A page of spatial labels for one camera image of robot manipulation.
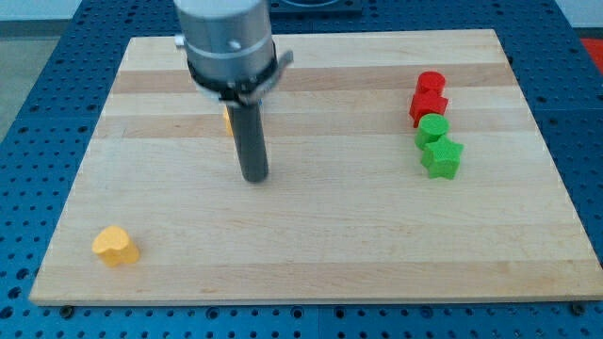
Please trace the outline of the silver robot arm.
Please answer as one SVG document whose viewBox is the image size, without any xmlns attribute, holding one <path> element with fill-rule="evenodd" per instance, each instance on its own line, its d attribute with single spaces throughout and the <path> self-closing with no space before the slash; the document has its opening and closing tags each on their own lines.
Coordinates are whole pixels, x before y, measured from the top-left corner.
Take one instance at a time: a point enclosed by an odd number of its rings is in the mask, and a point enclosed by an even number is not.
<svg viewBox="0 0 603 339">
<path fill-rule="evenodd" d="M 276 87 L 293 52 L 280 56 L 266 0 L 175 0 L 189 72 L 229 105 L 256 105 Z"/>
</svg>

